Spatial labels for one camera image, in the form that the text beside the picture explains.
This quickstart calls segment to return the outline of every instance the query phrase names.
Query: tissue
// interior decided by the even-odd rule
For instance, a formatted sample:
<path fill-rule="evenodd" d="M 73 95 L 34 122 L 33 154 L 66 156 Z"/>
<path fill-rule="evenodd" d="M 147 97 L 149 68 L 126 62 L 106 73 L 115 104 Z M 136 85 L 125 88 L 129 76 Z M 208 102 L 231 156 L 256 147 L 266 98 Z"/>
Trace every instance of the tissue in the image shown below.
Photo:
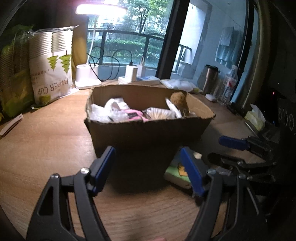
<path fill-rule="evenodd" d="M 253 126 L 261 131 L 265 126 L 265 118 L 256 105 L 251 104 L 252 111 L 248 111 L 246 116 L 244 117 L 247 121 L 251 122 Z"/>

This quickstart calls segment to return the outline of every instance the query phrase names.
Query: green tree logo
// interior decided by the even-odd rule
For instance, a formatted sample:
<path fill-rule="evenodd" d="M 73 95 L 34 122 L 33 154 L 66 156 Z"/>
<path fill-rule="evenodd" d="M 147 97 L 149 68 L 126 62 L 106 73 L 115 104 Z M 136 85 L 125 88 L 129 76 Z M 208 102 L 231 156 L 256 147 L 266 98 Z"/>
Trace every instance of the green tree logo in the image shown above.
<path fill-rule="evenodd" d="M 57 65 L 57 58 L 58 58 L 58 56 L 52 56 L 52 57 L 48 58 L 49 65 L 51 66 L 52 70 L 54 70 Z"/>
<path fill-rule="evenodd" d="M 68 74 L 69 68 L 70 68 L 70 62 L 71 62 L 71 55 L 64 55 L 62 57 L 59 57 L 59 59 L 62 60 L 62 65 L 64 68 L 64 71 L 66 74 Z"/>

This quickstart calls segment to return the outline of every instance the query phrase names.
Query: white power adapter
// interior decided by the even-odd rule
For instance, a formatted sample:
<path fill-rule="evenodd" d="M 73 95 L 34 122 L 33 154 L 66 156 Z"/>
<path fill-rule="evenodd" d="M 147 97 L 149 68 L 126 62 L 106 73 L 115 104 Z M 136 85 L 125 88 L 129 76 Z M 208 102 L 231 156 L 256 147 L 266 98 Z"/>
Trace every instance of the white power adapter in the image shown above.
<path fill-rule="evenodd" d="M 133 66 L 133 65 L 127 65 L 126 66 L 125 81 L 127 83 L 137 81 L 137 71 L 138 71 L 138 67 Z"/>

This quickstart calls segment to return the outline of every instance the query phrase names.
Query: glowing light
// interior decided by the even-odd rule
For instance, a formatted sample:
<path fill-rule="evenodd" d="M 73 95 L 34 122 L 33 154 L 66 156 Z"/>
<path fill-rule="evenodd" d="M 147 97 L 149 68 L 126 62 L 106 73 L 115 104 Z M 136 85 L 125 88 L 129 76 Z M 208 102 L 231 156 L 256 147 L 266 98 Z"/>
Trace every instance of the glowing light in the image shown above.
<path fill-rule="evenodd" d="M 126 8 L 110 4 L 80 4 L 76 14 L 122 17 L 126 14 Z"/>

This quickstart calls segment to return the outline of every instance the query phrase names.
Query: pink object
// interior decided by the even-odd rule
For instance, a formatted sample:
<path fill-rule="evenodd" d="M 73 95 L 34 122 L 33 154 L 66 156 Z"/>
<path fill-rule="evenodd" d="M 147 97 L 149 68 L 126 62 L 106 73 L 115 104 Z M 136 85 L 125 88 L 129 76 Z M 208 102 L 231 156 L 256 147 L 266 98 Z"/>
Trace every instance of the pink object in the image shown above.
<path fill-rule="evenodd" d="M 124 112 L 128 114 L 130 121 L 139 121 L 139 120 L 143 120 L 144 122 L 149 121 L 147 118 L 143 116 L 143 113 L 139 110 L 128 109 L 128 110 L 124 110 Z"/>

